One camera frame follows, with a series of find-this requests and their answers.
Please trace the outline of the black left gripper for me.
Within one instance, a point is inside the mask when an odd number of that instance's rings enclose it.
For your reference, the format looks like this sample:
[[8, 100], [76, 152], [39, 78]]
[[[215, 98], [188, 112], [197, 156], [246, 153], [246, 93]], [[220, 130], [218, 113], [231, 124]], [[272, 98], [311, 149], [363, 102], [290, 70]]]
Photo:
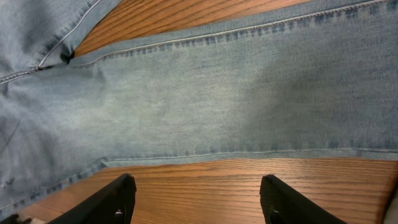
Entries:
[[31, 218], [22, 219], [18, 214], [13, 214], [1, 221], [0, 224], [31, 224]]

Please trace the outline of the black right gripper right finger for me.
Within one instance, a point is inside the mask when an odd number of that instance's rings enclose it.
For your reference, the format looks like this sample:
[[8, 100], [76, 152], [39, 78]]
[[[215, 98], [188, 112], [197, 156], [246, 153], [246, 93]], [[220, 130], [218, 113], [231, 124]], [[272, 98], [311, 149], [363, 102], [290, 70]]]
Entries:
[[346, 224], [274, 175], [262, 178], [259, 194], [266, 224]]

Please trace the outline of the light blue denim jeans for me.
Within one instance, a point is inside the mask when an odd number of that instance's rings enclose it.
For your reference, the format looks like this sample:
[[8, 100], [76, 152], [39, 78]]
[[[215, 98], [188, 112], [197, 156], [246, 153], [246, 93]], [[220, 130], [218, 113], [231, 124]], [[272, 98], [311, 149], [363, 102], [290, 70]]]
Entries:
[[397, 159], [396, 1], [312, 1], [72, 57], [116, 5], [1, 2], [1, 218], [105, 167]]

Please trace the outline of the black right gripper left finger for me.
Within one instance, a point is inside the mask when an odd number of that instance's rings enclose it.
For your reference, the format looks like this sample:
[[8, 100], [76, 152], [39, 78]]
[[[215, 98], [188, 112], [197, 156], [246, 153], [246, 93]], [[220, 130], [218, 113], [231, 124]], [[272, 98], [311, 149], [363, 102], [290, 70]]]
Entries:
[[130, 224], [136, 183], [123, 174], [49, 224]]

